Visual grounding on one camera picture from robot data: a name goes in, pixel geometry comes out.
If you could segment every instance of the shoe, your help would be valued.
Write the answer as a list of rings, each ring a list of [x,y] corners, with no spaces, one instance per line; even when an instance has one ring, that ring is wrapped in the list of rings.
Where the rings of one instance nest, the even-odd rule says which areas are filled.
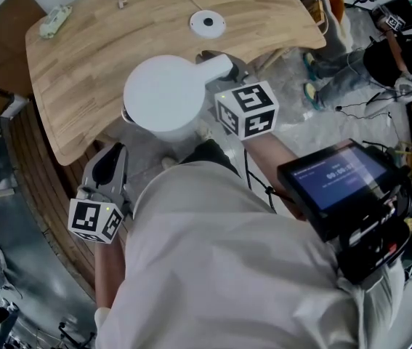
[[[5,256],[4,253],[2,252],[2,249],[0,249],[0,266],[2,271],[7,270],[7,263],[5,261]]]
[[[204,120],[199,119],[198,128],[196,129],[196,133],[202,139],[203,142],[207,140],[213,140],[214,135],[212,133],[211,126],[208,125]]]
[[[9,307],[9,305],[10,305],[9,300],[8,300],[8,299],[4,299],[4,298],[2,297],[2,300],[1,300],[1,307],[3,307],[3,308],[8,308],[8,307]]]
[[[171,156],[164,156],[161,161],[161,165],[164,171],[178,165],[178,160],[173,159]]]
[[[304,95],[307,100],[311,103],[313,108],[317,111],[320,111],[321,107],[317,101],[317,90],[311,83],[304,84]]]
[[[18,311],[18,306],[17,306],[17,304],[15,304],[14,302],[11,302],[11,303],[9,304],[9,306],[7,307],[7,310],[8,310],[9,312]]]
[[[302,62],[304,62],[304,65],[306,66],[309,79],[316,81],[317,76],[315,75],[314,69],[312,68],[312,65],[315,62],[314,56],[312,56],[309,52],[306,52],[302,55]]]

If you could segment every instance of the hand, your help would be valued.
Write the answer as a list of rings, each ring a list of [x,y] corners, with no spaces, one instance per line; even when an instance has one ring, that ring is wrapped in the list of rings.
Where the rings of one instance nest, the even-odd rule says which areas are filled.
[[[387,32],[392,30],[392,28],[388,25],[387,21],[383,20],[381,22],[377,23],[377,26],[379,28],[379,30],[383,31],[383,32]]]

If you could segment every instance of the screen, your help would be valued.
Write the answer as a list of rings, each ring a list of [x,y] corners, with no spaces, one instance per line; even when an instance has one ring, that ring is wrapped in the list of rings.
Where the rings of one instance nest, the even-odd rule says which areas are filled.
[[[364,151],[352,146],[291,175],[324,210],[366,186],[375,187],[375,179],[385,172]]]

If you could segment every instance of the curved wooden desk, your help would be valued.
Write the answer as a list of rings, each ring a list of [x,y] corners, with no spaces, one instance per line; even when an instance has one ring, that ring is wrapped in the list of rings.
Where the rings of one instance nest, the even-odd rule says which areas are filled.
[[[196,0],[223,15],[225,34],[198,38],[189,28],[189,0],[77,0],[50,40],[37,22],[26,35],[33,91],[47,137],[62,165],[121,114],[125,81],[142,61],[179,55],[191,62],[205,49],[250,62],[281,47],[320,48],[326,42],[299,0]]]

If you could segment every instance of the small monitor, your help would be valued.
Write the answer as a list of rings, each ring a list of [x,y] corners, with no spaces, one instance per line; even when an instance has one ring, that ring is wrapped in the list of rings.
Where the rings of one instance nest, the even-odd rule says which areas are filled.
[[[352,140],[278,167],[278,179],[327,241],[393,189],[392,170]]]
[[[359,147],[350,146],[291,175],[319,209],[327,209],[365,187],[376,186],[375,180],[385,172]]]

